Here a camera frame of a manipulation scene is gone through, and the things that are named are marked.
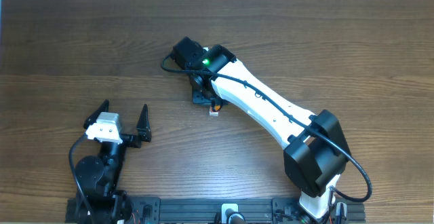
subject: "wooden table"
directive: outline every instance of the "wooden table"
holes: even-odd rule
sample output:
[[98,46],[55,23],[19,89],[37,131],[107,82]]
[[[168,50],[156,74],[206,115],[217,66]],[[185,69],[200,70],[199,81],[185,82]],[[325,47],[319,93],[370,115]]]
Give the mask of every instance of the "wooden table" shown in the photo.
[[[2,0],[0,221],[64,221],[68,150],[104,99],[153,140],[120,189],[161,198],[300,195],[275,140],[235,106],[191,102],[161,59],[184,36],[222,44],[288,100],[340,119],[371,177],[370,222],[432,222],[434,0]],[[75,160],[96,154],[82,144]],[[362,196],[348,165],[338,188]]]

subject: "wood grain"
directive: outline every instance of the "wood grain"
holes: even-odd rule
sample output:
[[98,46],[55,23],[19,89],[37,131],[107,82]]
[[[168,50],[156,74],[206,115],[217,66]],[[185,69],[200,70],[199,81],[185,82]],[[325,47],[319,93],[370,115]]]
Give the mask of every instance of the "wood grain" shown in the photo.
[[[335,113],[374,185],[369,222],[432,222],[434,0],[2,0],[0,221],[62,222],[67,153],[105,99],[153,142],[120,189],[162,198],[298,196],[279,145],[234,106],[191,103],[160,60],[184,36],[222,44],[288,100]],[[75,160],[98,152],[77,149]],[[352,166],[338,187],[363,195]]]

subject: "table top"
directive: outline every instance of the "table top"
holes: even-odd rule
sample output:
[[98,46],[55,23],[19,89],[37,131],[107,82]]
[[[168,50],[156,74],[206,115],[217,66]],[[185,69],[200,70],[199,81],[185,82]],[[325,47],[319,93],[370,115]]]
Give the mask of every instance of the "table top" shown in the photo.
[[[2,0],[0,221],[64,221],[68,151],[104,99],[127,132],[119,189],[161,198],[300,195],[283,153],[233,105],[210,117],[161,59],[221,44],[302,108],[333,112],[369,174],[371,222],[433,221],[434,0]],[[97,154],[88,141],[75,161]],[[348,165],[338,188],[363,196]]]

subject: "wooden surface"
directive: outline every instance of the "wooden surface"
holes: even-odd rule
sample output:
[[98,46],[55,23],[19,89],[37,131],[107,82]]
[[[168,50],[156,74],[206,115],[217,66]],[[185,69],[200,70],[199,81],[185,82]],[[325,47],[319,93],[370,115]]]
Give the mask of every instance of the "wooden surface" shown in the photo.
[[[434,0],[2,0],[1,17],[0,221],[64,220],[68,150],[105,98],[128,132],[149,106],[153,141],[121,175],[131,195],[300,195],[253,119],[232,105],[210,117],[185,76],[160,70],[184,36],[338,116],[374,186],[368,221],[433,221]],[[366,192],[350,165],[338,188]]]

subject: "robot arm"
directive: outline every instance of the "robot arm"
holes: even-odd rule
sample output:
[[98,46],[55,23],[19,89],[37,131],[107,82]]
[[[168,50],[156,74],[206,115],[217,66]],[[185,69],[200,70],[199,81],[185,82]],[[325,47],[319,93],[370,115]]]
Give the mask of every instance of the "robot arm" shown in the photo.
[[[170,54],[177,65],[189,74],[193,88],[193,102],[201,94],[202,105],[231,102],[253,117],[276,139],[283,149],[285,173],[302,190],[300,206],[316,221],[328,213],[334,201],[330,187],[334,187],[343,173],[348,159],[336,149],[315,138],[309,145],[305,142],[312,135],[306,128],[293,123],[270,101],[282,108],[292,118],[311,130],[317,131],[340,148],[351,154],[336,117],[329,111],[318,116],[302,109],[256,79],[238,60],[221,45],[212,49],[202,48],[197,42],[185,37],[174,46]],[[258,88],[267,99],[245,83],[227,79],[233,77]]]

